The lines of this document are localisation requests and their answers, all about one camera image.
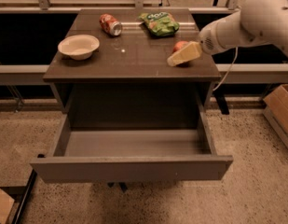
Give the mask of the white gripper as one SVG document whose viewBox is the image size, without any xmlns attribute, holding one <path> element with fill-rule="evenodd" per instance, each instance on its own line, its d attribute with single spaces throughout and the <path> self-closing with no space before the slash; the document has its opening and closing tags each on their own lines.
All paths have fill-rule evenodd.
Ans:
<svg viewBox="0 0 288 224">
<path fill-rule="evenodd" d="M 233 28 L 233 23 L 226 19 L 220 19 L 207 24 L 199 32 L 200 44 L 195 41 L 187 41 L 187 44 L 184 47 L 173 52 L 167 59 L 168 65 L 177 66 L 181 63 L 195 60 L 201 56 L 202 49 L 205 53 L 211 55 L 232 49 Z"/>
</svg>

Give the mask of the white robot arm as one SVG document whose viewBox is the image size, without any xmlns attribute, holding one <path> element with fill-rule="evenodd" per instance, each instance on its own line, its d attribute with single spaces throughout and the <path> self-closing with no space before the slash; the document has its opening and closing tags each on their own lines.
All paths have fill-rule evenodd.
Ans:
<svg viewBox="0 0 288 224">
<path fill-rule="evenodd" d="M 169 66 L 234 48 L 272 44 L 288 58 L 288 0 L 246 0 L 241 10 L 207 24 L 168 59 Z"/>
</svg>

